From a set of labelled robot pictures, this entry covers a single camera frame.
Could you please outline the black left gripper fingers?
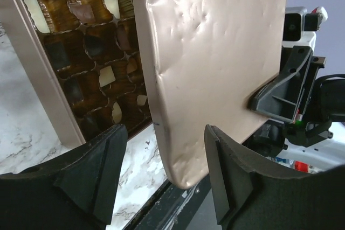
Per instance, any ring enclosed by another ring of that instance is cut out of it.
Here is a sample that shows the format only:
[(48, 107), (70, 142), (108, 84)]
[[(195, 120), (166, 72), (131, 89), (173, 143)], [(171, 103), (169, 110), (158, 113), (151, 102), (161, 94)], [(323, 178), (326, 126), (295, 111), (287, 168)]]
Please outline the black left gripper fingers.
[(283, 47), (279, 74), (249, 100), (248, 108), (282, 122), (293, 122), (306, 106), (312, 90), (313, 50), (309, 46)]

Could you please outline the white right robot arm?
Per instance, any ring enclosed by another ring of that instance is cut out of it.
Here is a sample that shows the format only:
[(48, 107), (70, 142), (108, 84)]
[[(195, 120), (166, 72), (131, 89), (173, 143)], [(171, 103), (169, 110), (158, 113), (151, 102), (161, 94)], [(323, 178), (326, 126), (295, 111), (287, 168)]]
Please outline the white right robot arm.
[(344, 229), (344, 75), (308, 46), (284, 47), (278, 76), (250, 99), (268, 121), (238, 143), (204, 131), (222, 229)]

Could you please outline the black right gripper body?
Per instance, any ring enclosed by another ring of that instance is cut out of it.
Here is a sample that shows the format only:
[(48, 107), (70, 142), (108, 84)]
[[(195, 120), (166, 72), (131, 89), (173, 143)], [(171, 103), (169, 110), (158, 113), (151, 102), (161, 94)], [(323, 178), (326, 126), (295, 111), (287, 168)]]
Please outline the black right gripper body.
[(306, 106), (299, 111), (293, 122), (269, 119), (253, 134), (253, 145), (283, 147), (284, 141), (310, 147), (333, 134), (329, 128), (333, 122), (344, 122), (344, 74), (317, 77), (324, 65), (319, 57), (312, 57), (310, 72), (312, 90)]

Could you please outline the gold chocolate tin box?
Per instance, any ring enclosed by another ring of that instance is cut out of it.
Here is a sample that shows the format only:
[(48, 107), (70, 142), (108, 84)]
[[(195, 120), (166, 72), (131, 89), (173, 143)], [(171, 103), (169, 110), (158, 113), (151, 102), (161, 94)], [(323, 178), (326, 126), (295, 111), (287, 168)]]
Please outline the gold chocolate tin box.
[(133, 0), (1, 0), (1, 22), (63, 145), (151, 124)]

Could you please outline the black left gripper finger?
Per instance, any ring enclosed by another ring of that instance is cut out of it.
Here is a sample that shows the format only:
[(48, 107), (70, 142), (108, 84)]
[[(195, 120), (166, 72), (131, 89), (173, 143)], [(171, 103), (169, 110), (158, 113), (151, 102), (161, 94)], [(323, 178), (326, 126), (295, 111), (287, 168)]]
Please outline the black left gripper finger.
[(219, 128), (204, 131), (223, 229), (344, 229), (344, 166), (310, 174), (275, 163)]
[(1, 175), (1, 229), (105, 229), (112, 221), (127, 129), (20, 173)]

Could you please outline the rose gold tin lid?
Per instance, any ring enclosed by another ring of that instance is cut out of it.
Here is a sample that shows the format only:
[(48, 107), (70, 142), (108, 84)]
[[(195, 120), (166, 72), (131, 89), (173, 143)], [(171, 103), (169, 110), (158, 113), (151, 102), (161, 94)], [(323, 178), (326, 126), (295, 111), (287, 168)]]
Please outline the rose gold tin lid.
[(241, 143), (267, 121), (252, 94), (279, 72), (286, 0), (133, 0), (161, 160), (181, 189), (208, 174), (204, 128)]

